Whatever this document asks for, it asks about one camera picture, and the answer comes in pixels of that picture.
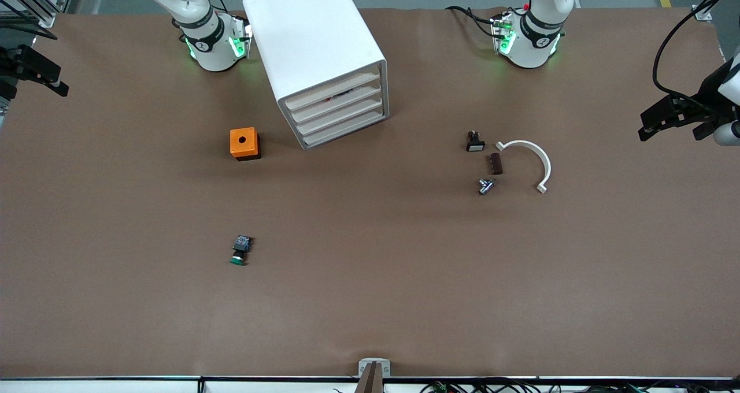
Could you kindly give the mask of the white curved plastic bracket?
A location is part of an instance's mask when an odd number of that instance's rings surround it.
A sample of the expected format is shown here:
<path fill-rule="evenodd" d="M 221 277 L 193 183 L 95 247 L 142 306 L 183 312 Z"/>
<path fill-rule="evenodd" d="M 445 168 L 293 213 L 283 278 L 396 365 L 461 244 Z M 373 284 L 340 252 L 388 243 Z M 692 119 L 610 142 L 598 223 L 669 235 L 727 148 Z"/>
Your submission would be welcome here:
<path fill-rule="evenodd" d="M 543 178 L 537 183 L 536 189 L 541 194 L 545 194 L 548 191 L 547 183 L 549 182 L 550 178 L 552 177 L 552 160 L 546 153 L 546 151 L 539 146 L 538 144 L 528 141 L 528 140 L 511 140 L 507 143 L 503 143 L 502 141 L 498 141 L 496 143 L 496 148 L 499 151 L 504 151 L 509 148 L 513 147 L 521 147 L 526 150 L 532 151 L 532 153 L 536 154 L 540 161 L 542 162 L 543 166 Z"/>

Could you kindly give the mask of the green push button switch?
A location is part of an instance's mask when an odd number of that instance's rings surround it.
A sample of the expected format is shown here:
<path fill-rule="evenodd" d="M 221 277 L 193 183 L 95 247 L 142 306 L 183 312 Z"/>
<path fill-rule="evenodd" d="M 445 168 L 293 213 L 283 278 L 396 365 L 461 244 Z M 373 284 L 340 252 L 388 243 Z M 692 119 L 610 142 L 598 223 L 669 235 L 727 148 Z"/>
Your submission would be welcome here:
<path fill-rule="evenodd" d="M 252 238 L 245 235 L 238 235 L 233 245 L 233 254 L 230 263 L 238 266 L 246 266 L 248 255 L 251 251 Z"/>

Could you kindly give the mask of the orange box with hole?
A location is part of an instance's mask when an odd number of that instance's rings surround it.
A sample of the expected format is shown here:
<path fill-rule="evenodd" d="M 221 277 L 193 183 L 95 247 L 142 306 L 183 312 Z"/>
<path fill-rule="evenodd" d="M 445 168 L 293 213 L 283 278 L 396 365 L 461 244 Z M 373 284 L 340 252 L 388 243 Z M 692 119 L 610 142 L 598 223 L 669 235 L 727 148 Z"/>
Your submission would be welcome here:
<path fill-rule="evenodd" d="M 231 129 L 230 154 L 237 161 L 261 159 L 261 137 L 253 127 Z"/>

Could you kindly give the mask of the white plastic drawer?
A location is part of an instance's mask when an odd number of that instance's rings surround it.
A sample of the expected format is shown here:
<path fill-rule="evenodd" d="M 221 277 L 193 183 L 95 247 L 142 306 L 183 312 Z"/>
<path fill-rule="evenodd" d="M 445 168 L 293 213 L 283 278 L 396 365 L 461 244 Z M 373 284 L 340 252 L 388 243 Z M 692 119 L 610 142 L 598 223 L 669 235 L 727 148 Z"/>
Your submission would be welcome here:
<path fill-rule="evenodd" d="M 315 134 L 349 121 L 352 117 L 359 116 L 364 112 L 375 110 L 378 107 L 382 107 L 382 101 L 380 99 L 365 98 L 298 123 L 297 129 L 303 136 Z"/>
<path fill-rule="evenodd" d="M 298 95 L 287 97 L 284 99 L 284 103 L 288 109 L 300 109 L 305 106 L 324 101 L 325 99 L 330 99 L 331 97 L 344 94 L 346 91 L 378 79 L 378 77 L 380 77 L 380 71 L 376 68 L 367 71 L 352 72 L 343 77 L 339 77 L 338 79 L 330 80 L 326 83 L 310 88 Z"/>
<path fill-rule="evenodd" d="M 320 143 L 333 140 L 340 137 L 341 135 L 347 134 L 348 132 L 362 129 L 363 127 L 367 127 L 370 124 L 378 121 L 383 121 L 385 118 L 386 117 L 383 111 L 377 108 L 375 110 L 364 112 L 359 116 L 352 117 L 349 121 L 345 121 L 341 124 L 333 126 L 329 129 L 322 130 L 318 133 L 307 136 L 301 135 L 301 140 L 303 141 L 305 146 L 317 146 Z"/>
<path fill-rule="evenodd" d="M 354 87 L 354 91 L 332 101 L 326 101 L 327 98 L 320 99 L 319 101 L 309 104 L 307 106 L 297 108 L 291 111 L 291 117 L 296 123 L 301 123 L 310 120 L 313 117 L 317 117 L 320 114 L 324 114 L 331 110 L 338 109 L 342 106 L 346 106 L 354 101 L 359 101 L 365 98 L 372 98 L 375 95 L 380 94 L 381 88 L 378 83 L 365 83 L 359 87 Z"/>

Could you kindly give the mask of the grey metal bracket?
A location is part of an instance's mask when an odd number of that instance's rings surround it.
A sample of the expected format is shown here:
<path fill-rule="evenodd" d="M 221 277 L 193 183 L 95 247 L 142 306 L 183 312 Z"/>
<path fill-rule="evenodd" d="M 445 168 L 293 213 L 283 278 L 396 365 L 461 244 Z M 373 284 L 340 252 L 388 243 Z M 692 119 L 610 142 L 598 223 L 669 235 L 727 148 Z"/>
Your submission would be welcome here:
<path fill-rule="evenodd" d="M 381 374 L 382 378 L 391 377 L 391 361 L 387 358 L 362 358 L 358 362 L 358 375 L 361 377 L 367 367 L 375 365 L 375 373 Z"/>

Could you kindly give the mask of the dark brown post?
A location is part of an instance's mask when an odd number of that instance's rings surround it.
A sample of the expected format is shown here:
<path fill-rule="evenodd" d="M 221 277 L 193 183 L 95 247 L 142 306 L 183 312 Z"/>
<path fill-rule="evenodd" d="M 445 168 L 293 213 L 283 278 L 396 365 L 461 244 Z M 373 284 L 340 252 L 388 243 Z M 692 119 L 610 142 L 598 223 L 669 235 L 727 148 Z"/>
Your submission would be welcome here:
<path fill-rule="evenodd" d="M 384 378 L 375 373 L 375 365 L 367 367 L 362 376 L 357 380 L 354 393 L 385 393 Z"/>

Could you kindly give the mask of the white drawer cabinet shell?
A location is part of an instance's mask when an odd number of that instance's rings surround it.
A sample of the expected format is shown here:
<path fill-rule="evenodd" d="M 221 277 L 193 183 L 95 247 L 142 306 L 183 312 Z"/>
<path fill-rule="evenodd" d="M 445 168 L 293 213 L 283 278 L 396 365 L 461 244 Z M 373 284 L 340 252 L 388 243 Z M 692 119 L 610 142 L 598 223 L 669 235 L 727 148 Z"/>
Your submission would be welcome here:
<path fill-rule="evenodd" d="M 243 8 L 276 103 L 304 150 L 316 146 L 304 145 L 284 99 L 322 83 L 376 68 L 380 76 L 368 83 L 382 92 L 372 98 L 382 101 L 383 121 L 390 117 L 387 61 L 353 0 L 243 0 Z"/>

